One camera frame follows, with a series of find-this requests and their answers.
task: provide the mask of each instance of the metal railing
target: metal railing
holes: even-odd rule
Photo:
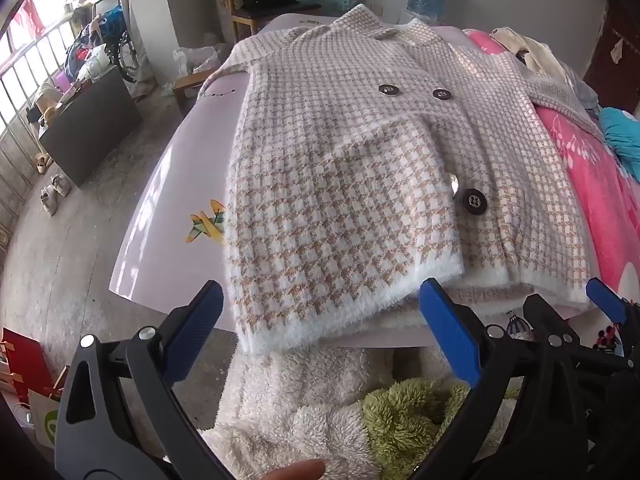
[[[55,86],[54,77],[64,70],[66,49],[74,41],[70,19],[71,14],[63,16],[0,65],[0,253],[7,252],[15,222],[38,176],[35,155],[40,146],[26,109],[33,107],[43,81]]]

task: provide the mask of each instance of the brown door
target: brown door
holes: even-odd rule
[[[620,40],[622,58],[616,64],[611,51]],[[598,93],[602,107],[634,113],[640,102],[640,31],[618,0],[609,0],[602,36],[584,81]]]

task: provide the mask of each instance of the blue gripper pad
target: blue gripper pad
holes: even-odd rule
[[[418,303],[456,377],[475,387],[482,374],[478,345],[456,317],[451,299],[437,280],[422,282]]]
[[[211,286],[203,294],[196,296],[197,304],[191,315],[183,321],[165,349],[166,368],[162,378],[169,388],[185,380],[222,313],[222,287],[217,282],[210,283]]]
[[[618,295],[598,278],[587,282],[587,296],[613,323],[626,321],[625,304]]]

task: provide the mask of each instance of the white sneaker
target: white sneaker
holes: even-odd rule
[[[40,201],[44,211],[49,213],[49,216],[53,216],[58,209],[58,192],[53,186],[47,186],[40,192]]]
[[[51,184],[63,197],[67,196],[69,194],[69,190],[71,189],[71,183],[69,182],[68,178],[61,174],[52,176]]]

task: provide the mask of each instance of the teal pillow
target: teal pillow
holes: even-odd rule
[[[640,122],[629,112],[603,108],[600,129],[622,166],[640,182]]]

